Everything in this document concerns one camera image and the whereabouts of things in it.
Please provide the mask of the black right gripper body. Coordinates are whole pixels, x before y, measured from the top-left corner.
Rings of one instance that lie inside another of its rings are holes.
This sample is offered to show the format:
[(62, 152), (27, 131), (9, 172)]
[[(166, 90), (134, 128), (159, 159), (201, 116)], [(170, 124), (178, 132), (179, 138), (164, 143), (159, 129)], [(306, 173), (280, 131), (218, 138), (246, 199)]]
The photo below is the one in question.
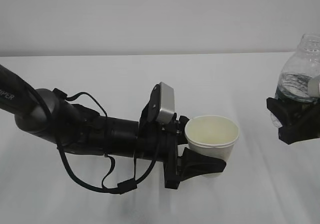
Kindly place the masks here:
[(308, 112), (289, 128), (289, 141), (301, 142), (320, 138), (320, 104), (314, 105)]

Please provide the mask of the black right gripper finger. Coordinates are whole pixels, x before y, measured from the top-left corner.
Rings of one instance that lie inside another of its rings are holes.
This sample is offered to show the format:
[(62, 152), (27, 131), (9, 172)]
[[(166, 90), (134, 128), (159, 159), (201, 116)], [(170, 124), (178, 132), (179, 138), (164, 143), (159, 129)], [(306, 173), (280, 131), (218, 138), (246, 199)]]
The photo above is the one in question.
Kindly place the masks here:
[(300, 104), (285, 103), (279, 99), (268, 97), (266, 107), (281, 124), (281, 127), (278, 128), (278, 138), (281, 141), (293, 144), (308, 139), (304, 127), (306, 113), (302, 111)]

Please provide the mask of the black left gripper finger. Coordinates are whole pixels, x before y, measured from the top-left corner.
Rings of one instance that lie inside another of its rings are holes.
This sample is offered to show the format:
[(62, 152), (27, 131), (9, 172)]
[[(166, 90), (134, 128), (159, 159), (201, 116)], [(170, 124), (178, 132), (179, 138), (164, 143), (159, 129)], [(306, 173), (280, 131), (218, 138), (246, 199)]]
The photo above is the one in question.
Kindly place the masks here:
[(178, 124), (180, 128), (185, 128), (190, 119), (187, 116), (181, 115), (178, 119)]
[(223, 159), (199, 154), (189, 148), (185, 148), (179, 158), (181, 182), (198, 176), (215, 178), (222, 174), (227, 166)]

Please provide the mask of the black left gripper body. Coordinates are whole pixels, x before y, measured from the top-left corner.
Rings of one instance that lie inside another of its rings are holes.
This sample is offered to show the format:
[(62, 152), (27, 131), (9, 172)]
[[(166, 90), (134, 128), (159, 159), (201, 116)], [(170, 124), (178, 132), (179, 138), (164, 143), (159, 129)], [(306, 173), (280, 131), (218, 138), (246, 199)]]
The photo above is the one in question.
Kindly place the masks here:
[(156, 162), (163, 164), (164, 187), (176, 190), (180, 185), (178, 146), (186, 144), (185, 128), (179, 127), (179, 117), (174, 114), (168, 124), (140, 119), (136, 146), (136, 158), (150, 160), (144, 174), (136, 179), (140, 184), (153, 170)]

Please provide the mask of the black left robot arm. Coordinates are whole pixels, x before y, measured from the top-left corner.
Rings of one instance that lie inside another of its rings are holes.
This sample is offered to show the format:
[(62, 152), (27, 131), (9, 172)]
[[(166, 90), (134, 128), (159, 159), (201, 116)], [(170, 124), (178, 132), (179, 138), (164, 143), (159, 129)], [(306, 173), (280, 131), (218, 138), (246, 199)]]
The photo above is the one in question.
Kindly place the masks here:
[[(78, 185), (97, 193), (124, 194), (135, 190), (152, 171), (163, 163), (164, 185), (177, 189), (182, 181), (222, 173), (226, 162), (185, 148), (189, 119), (175, 112), (174, 90), (160, 82), (154, 86), (139, 121), (109, 117), (104, 109), (95, 111), (59, 89), (34, 89), (6, 67), (0, 68), (0, 108), (14, 115), (17, 127), (54, 143), (70, 178)], [(104, 156), (115, 167), (115, 156), (150, 160), (140, 177), (132, 177), (108, 188), (90, 185), (72, 171), (67, 154)]]

